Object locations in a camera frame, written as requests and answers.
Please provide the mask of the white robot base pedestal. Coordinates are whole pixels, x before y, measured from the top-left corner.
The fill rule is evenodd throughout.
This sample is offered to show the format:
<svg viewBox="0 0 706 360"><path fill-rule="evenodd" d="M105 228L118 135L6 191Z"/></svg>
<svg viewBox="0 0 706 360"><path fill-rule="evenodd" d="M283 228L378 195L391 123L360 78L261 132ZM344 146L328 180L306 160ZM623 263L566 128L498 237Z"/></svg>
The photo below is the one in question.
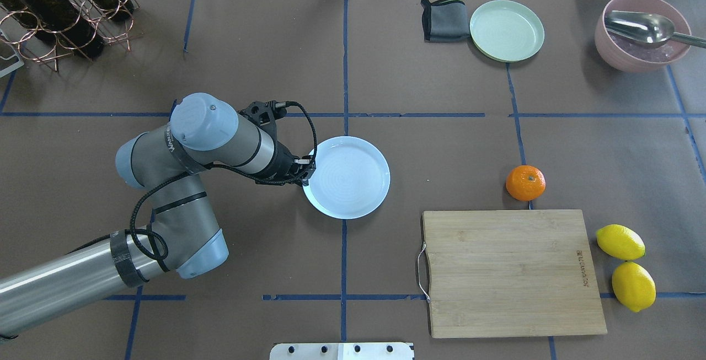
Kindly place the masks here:
<svg viewBox="0 0 706 360"><path fill-rule="evenodd" d="M330 342L276 344L270 359L414 359L413 343Z"/></svg>

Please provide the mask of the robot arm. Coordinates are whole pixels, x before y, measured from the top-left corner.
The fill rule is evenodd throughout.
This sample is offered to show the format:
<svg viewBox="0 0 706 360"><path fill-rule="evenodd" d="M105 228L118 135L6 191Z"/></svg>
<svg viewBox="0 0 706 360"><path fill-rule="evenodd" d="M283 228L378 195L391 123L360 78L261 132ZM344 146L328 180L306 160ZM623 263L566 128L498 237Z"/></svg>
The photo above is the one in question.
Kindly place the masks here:
<svg viewBox="0 0 706 360"><path fill-rule="evenodd" d="M229 255L201 174L224 169L265 186L307 186L316 154L293 155L278 119L297 101L241 110L205 92L175 101L169 121L116 152L119 176L143 191L129 221L37 267L2 279L2 342L170 271L190 279Z"/></svg>

